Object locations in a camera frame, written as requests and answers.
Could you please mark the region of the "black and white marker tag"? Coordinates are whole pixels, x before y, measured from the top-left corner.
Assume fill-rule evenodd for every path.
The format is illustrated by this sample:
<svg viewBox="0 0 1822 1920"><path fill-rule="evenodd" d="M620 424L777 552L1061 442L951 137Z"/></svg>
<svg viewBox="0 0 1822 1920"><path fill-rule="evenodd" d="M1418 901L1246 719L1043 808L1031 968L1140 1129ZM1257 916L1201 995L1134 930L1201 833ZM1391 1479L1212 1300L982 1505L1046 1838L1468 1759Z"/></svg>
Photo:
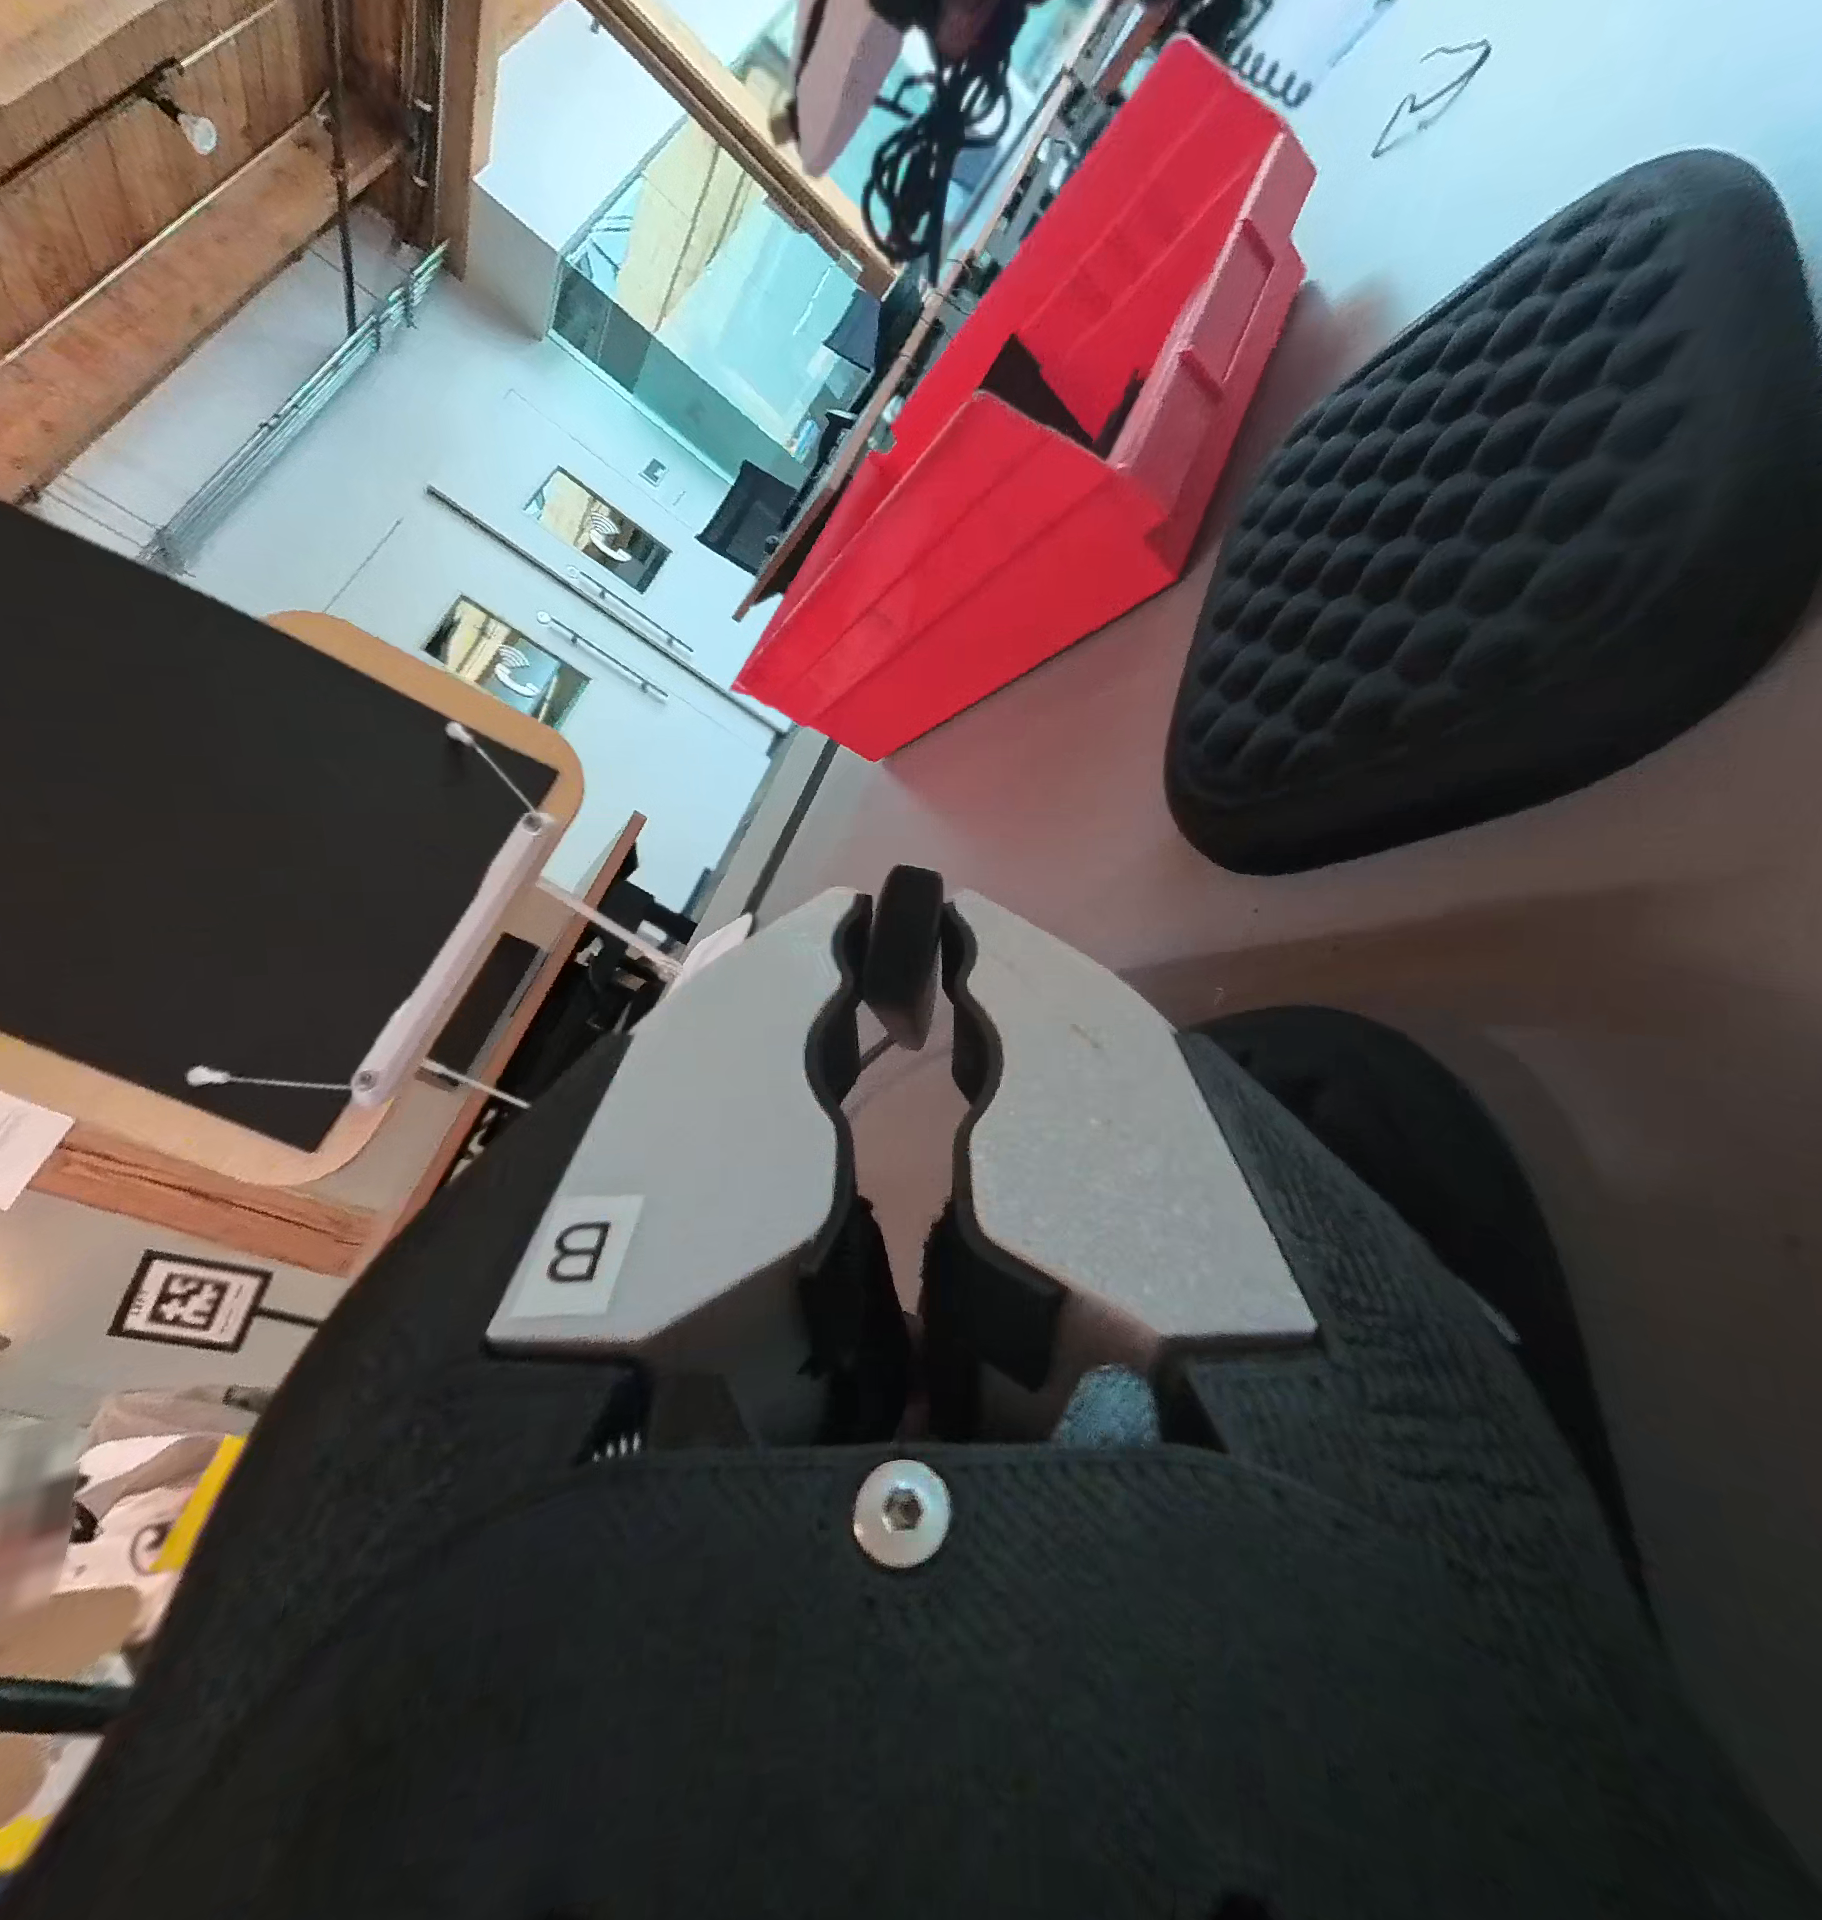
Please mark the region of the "black and white marker tag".
<svg viewBox="0 0 1822 1920"><path fill-rule="evenodd" d="M148 1249L108 1322L108 1337L185 1351L241 1351L275 1270Z"/></svg>

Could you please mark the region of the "ceiling spot lamp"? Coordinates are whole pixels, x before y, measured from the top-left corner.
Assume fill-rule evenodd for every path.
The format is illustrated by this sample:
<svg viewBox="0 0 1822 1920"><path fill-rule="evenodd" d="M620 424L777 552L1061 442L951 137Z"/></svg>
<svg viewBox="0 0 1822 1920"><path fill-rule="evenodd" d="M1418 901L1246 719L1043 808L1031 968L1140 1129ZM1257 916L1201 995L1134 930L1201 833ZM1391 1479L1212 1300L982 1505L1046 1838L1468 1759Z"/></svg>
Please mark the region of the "ceiling spot lamp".
<svg viewBox="0 0 1822 1920"><path fill-rule="evenodd" d="M169 73L154 71L137 88L141 101L174 121L187 146L198 155L214 155L223 135L217 121L182 105Z"/></svg>

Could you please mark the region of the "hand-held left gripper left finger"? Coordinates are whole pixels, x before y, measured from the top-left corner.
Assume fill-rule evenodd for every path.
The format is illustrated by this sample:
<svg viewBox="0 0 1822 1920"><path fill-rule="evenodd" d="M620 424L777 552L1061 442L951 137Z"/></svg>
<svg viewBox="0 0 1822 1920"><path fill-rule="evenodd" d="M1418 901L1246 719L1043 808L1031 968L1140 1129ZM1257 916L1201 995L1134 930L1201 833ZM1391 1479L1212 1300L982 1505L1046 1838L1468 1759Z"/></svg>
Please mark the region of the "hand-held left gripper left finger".
<svg viewBox="0 0 1822 1920"><path fill-rule="evenodd" d="M637 1029L496 1308L504 1355L808 1364L799 1285L856 1201L872 898L832 887Z"/></svg>

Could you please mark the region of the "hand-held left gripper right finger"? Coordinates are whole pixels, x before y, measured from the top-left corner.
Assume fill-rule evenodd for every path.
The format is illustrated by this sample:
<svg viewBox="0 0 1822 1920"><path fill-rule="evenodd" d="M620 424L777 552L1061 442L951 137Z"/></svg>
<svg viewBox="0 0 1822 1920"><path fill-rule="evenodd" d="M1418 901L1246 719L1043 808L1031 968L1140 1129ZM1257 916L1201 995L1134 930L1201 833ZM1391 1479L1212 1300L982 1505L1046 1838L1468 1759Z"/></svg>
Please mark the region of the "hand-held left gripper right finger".
<svg viewBox="0 0 1822 1920"><path fill-rule="evenodd" d="M1176 1029L982 894L944 926L955 1223L982 1351L1300 1346L1317 1317Z"/></svg>

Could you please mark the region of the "door window with logo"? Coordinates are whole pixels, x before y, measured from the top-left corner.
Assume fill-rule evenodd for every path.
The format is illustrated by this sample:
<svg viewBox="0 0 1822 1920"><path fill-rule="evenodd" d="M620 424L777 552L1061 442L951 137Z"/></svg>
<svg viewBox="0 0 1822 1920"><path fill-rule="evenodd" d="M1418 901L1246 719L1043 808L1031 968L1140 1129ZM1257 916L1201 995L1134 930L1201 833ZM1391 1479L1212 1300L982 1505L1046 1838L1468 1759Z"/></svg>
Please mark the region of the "door window with logo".
<svg viewBox="0 0 1822 1920"><path fill-rule="evenodd" d="M587 675L512 622L459 596L420 652L498 702L561 731L587 690Z"/></svg>
<svg viewBox="0 0 1822 1920"><path fill-rule="evenodd" d="M598 580L645 593L655 587L668 547L586 479L556 467L526 502L526 512L553 540L580 554Z"/></svg>

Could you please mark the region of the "white board stand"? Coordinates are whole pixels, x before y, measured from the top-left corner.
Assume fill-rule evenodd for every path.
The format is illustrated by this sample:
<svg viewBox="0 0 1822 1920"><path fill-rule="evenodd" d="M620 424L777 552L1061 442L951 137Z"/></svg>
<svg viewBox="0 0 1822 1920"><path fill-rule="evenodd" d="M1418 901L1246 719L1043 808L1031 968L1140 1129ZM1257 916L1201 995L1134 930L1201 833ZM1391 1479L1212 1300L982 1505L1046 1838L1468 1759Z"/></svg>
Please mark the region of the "white board stand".
<svg viewBox="0 0 1822 1920"><path fill-rule="evenodd" d="M559 827L558 818L531 800L491 747L486 747L462 719L450 717L443 724L443 735L485 765L491 775L510 791L519 811L506 841L486 866L482 881L453 932L443 938L443 945L437 949L427 972L418 979L418 986L384 1023L360 1064L343 1081L246 1076L213 1064L194 1064L182 1076L187 1085L199 1090L245 1085L284 1093L343 1093L354 1107L382 1107L394 1096L404 1080L416 1074L427 1061L427 1043L442 1018L446 998L453 992L463 990L470 968L485 955L493 941L498 919L530 885L537 885L542 894L548 894L548 898L565 904L569 915L617 938L628 953L644 959L652 972L658 972L660 982L675 984L680 979L683 961L671 958L660 946L649 945L641 933L625 927L586 900L567 895L542 882L546 845L553 839L553 829Z"/></svg>

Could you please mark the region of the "black office chair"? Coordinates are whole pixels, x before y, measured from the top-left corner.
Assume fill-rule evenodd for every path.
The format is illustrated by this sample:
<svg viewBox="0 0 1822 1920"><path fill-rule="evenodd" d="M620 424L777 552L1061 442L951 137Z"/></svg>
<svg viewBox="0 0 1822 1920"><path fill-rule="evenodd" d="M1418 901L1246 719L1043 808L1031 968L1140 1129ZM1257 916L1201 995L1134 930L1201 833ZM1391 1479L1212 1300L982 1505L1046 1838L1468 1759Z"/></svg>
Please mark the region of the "black office chair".
<svg viewBox="0 0 1822 1920"><path fill-rule="evenodd" d="M698 542L727 563L760 574L787 530L799 483L754 460L742 460L730 491L698 530Z"/></svg>

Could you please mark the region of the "black board with wooden rim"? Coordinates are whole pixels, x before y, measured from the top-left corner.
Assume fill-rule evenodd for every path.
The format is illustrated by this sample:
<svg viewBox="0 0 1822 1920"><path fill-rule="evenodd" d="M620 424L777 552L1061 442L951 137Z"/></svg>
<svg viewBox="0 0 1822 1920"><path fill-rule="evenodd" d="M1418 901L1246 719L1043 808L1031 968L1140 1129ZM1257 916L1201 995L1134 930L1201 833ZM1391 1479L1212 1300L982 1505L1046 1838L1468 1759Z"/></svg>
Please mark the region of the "black board with wooden rim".
<svg viewBox="0 0 1822 1920"><path fill-rule="evenodd" d="M516 804L577 752L333 615L262 622L0 499L0 1090L265 1186L376 1138L343 1081L427 972Z"/></svg>

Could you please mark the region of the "black rod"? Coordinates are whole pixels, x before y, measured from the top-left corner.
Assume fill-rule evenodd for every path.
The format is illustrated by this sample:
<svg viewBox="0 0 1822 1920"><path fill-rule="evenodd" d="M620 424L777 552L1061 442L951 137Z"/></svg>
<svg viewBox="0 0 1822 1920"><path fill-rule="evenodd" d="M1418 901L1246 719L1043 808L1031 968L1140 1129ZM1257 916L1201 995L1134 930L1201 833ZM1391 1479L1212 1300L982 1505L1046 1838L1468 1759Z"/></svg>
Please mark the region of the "black rod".
<svg viewBox="0 0 1822 1920"><path fill-rule="evenodd" d="M0 1735L100 1735L133 1699L130 1687L0 1676Z"/></svg>

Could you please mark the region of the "black dimpled foam pad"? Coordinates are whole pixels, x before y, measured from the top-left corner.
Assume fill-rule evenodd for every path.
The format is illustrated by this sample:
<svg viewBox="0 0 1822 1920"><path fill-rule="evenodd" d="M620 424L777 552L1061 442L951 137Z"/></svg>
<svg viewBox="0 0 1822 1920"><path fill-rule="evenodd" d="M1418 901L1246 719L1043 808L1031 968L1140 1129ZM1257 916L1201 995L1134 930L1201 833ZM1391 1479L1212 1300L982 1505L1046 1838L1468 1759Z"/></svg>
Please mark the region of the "black dimpled foam pad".
<svg viewBox="0 0 1822 1920"><path fill-rule="evenodd" d="M1644 161L1295 422L1212 570L1165 799L1289 875L1563 799L1690 732L1822 580L1822 330L1750 161Z"/></svg>

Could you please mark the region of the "metal pipe bundle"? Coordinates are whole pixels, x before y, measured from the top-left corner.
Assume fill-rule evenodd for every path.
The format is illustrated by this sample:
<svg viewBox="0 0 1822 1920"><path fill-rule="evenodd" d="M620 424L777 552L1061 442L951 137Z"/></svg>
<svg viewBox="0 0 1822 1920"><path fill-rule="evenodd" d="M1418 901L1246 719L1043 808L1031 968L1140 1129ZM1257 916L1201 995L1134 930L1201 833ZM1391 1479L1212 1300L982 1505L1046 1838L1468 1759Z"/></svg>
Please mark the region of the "metal pipe bundle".
<svg viewBox="0 0 1822 1920"><path fill-rule="evenodd" d="M434 284L443 277L449 242L435 243L372 307L372 312L262 419L250 437L217 467L139 548L137 563L169 577L188 574L203 547L237 515L302 434L365 373L394 337L418 324Z"/></svg>

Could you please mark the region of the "yellow flat item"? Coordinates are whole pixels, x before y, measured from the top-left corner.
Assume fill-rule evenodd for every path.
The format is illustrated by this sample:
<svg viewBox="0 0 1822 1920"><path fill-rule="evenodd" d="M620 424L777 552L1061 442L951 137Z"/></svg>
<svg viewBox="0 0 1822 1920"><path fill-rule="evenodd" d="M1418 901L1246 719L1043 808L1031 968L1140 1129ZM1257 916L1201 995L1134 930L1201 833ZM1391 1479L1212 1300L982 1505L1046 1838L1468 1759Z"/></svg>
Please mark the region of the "yellow flat item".
<svg viewBox="0 0 1822 1920"><path fill-rule="evenodd" d="M185 1505L180 1508L178 1516L167 1527L165 1538L159 1544L159 1550L153 1560L154 1575L182 1573L194 1549L202 1540L213 1508L220 1500L227 1480L238 1465L238 1456L246 1448L246 1444L246 1437L241 1434L227 1434L220 1437L217 1452L203 1467L203 1473L194 1485Z"/></svg>

